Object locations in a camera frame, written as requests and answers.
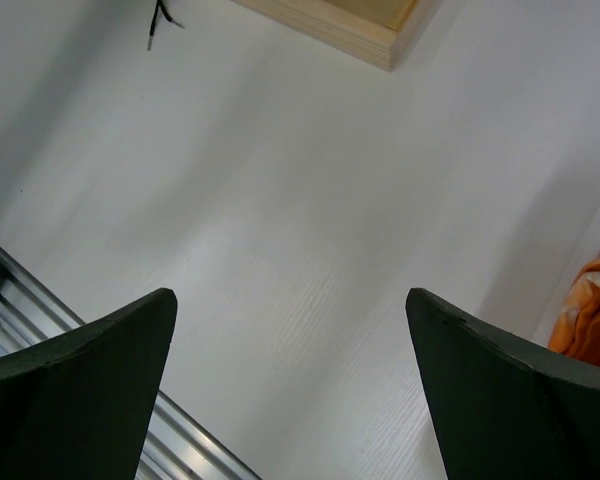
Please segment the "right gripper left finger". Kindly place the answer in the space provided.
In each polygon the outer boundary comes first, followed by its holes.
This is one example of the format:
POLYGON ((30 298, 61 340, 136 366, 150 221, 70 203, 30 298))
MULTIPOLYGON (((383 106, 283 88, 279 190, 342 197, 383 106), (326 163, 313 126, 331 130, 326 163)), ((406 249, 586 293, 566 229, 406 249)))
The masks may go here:
POLYGON ((177 317, 161 288, 0 358, 0 479, 132 479, 177 317))

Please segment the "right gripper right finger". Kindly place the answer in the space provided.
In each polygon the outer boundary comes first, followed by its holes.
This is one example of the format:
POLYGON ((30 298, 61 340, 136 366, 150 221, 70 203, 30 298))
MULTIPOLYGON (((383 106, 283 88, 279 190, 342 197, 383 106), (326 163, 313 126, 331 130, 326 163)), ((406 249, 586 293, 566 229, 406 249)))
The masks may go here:
POLYGON ((450 479, 600 479, 600 367, 423 288, 406 316, 450 479))

